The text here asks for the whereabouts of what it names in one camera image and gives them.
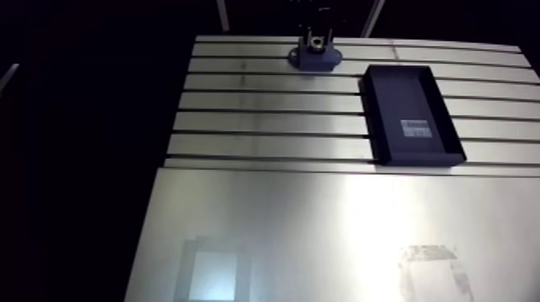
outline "sticker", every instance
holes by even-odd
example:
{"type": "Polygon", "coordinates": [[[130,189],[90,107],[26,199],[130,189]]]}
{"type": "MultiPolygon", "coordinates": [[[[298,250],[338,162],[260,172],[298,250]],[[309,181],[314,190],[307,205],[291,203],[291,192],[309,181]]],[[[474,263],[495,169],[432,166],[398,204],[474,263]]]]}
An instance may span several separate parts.
{"type": "Polygon", "coordinates": [[[399,258],[399,287],[405,302],[474,302],[465,269],[448,247],[409,246],[401,249],[399,258]]]}
{"type": "Polygon", "coordinates": [[[427,120],[401,120],[405,137],[432,137],[427,120]]]}

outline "black tray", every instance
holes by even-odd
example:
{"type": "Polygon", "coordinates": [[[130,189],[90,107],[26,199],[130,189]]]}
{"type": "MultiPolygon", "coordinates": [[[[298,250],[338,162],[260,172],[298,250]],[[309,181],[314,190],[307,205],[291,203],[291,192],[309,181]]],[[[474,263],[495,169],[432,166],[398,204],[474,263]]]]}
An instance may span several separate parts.
{"type": "Polygon", "coordinates": [[[466,161],[429,67],[370,65],[360,86],[379,164],[453,166],[466,161]]]}

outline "white label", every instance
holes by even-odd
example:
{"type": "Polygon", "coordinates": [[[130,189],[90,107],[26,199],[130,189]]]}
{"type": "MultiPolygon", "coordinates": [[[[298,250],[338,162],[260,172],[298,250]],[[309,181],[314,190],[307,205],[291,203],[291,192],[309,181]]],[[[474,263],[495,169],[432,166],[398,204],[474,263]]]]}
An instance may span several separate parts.
{"type": "Polygon", "coordinates": [[[432,137],[427,120],[401,120],[405,137],[432,137]]]}

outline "aluminum surface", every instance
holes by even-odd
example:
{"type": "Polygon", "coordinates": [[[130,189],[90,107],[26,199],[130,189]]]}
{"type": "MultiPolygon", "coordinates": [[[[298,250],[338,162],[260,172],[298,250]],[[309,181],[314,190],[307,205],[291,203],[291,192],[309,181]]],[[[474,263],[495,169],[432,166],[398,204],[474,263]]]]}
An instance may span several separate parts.
{"type": "MultiPolygon", "coordinates": [[[[286,57],[289,44],[240,44],[240,43],[197,43],[193,56],[220,57],[286,57]]],[[[514,67],[529,67],[521,54],[481,50],[439,49],[398,46],[336,46],[343,59],[396,59],[425,62],[452,62],[490,64],[514,67]]]]}
{"type": "MultiPolygon", "coordinates": [[[[462,141],[467,162],[475,164],[540,165],[540,144],[462,141]]],[[[371,161],[367,139],[342,137],[261,137],[216,134],[173,134],[169,154],[253,159],[371,161]]]]}
{"type": "MultiPolygon", "coordinates": [[[[443,96],[540,101],[540,86],[437,80],[443,96]]],[[[315,75],[200,75],[186,77],[188,90],[359,93],[358,79],[315,75]]]]}
{"type": "Polygon", "coordinates": [[[540,79],[518,47],[336,39],[349,60],[313,75],[279,59],[293,37],[197,41],[126,302],[538,300],[540,79]],[[431,66],[466,163],[373,164],[370,63],[431,66]]]}
{"type": "MultiPolygon", "coordinates": [[[[507,120],[453,120],[461,139],[540,141],[540,123],[507,120]]],[[[350,115],[179,112],[175,130],[246,133],[368,135],[365,118],[350,115]]]]}
{"type": "MultiPolygon", "coordinates": [[[[229,42],[229,43],[297,43],[298,37],[262,37],[262,36],[224,36],[224,35],[200,35],[197,36],[197,42],[229,42]]],[[[394,45],[394,46],[416,46],[416,47],[446,47],[446,48],[464,48],[486,51],[508,51],[520,52],[519,47],[510,45],[483,44],[483,43],[464,43],[449,41],[429,41],[429,40],[410,40],[410,39],[358,39],[358,38],[339,38],[334,39],[334,43],[353,44],[353,45],[394,45]]]]}
{"type": "Polygon", "coordinates": [[[533,178],[160,169],[125,300],[180,301],[186,242],[218,240],[248,255],[246,301],[533,301],[539,194],[533,178]]]}
{"type": "MultiPolygon", "coordinates": [[[[450,115],[482,118],[540,120],[540,104],[504,100],[446,97],[450,115]]],[[[252,92],[184,92],[182,110],[236,110],[266,112],[363,113],[358,96],[274,94],[252,92]]]]}
{"type": "MultiPolygon", "coordinates": [[[[437,78],[463,80],[496,80],[507,82],[540,83],[532,69],[514,67],[492,67],[465,64],[399,62],[399,61],[345,61],[337,65],[331,75],[363,75],[371,64],[382,65],[427,65],[437,78]]],[[[238,73],[287,73],[309,74],[299,71],[283,59],[217,59],[196,58],[190,61],[191,72],[238,72],[238,73]]]]}

